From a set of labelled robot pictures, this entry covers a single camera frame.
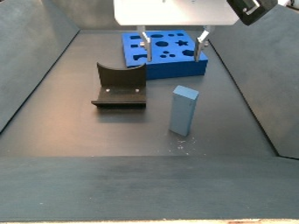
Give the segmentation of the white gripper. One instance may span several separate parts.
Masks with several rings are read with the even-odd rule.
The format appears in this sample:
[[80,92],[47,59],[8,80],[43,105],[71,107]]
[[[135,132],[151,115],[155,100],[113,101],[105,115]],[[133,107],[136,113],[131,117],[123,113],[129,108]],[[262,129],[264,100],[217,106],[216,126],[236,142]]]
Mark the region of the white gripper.
[[199,61],[211,34],[209,25],[233,25],[239,20],[227,0],[113,0],[113,10],[120,25],[137,25],[148,62],[152,61],[152,41],[144,25],[204,25],[195,39],[193,59]]

